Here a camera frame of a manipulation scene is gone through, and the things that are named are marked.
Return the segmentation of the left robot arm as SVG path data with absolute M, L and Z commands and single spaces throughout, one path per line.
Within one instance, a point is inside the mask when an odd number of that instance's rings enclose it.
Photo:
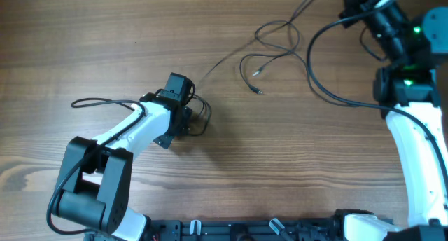
M 137 101 L 115 100 L 132 113 L 108 132 L 73 138 L 48 203 L 48 227 L 59 235 L 155 240 L 151 218 L 128 206 L 132 163 L 151 142 L 166 149 L 188 132 L 194 94 L 189 78 L 172 73 L 163 89 Z

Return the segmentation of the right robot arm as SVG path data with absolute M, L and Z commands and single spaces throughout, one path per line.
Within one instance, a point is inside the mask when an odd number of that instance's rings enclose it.
M 405 178 L 408 226 L 370 212 L 344 212 L 343 240 L 446 240 L 447 147 L 436 70 L 447 59 L 447 8 L 409 20 L 397 0 L 344 0 L 341 18 L 365 23 L 389 60 L 373 96 L 395 140 Z

